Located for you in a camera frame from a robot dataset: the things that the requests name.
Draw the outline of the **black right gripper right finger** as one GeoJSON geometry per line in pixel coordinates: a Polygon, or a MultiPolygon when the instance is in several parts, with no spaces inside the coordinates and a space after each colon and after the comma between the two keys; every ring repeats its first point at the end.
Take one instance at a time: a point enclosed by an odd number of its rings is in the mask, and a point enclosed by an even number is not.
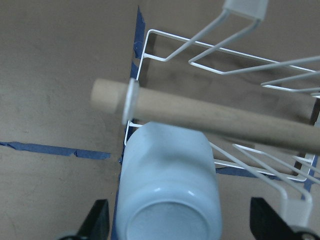
{"type": "Polygon", "coordinates": [[[250,200],[249,227],[256,240],[300,239],[262,197],[250,200]]]}

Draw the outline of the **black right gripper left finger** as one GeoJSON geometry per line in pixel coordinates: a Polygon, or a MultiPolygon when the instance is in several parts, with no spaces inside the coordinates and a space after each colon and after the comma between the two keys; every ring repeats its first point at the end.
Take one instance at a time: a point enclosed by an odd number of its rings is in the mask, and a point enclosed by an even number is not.
{"type": "Polygon", "coordinates": [[[75,240],[107,240],[110,232],[109,202],[98,199],[75,235],[75,240]]]}

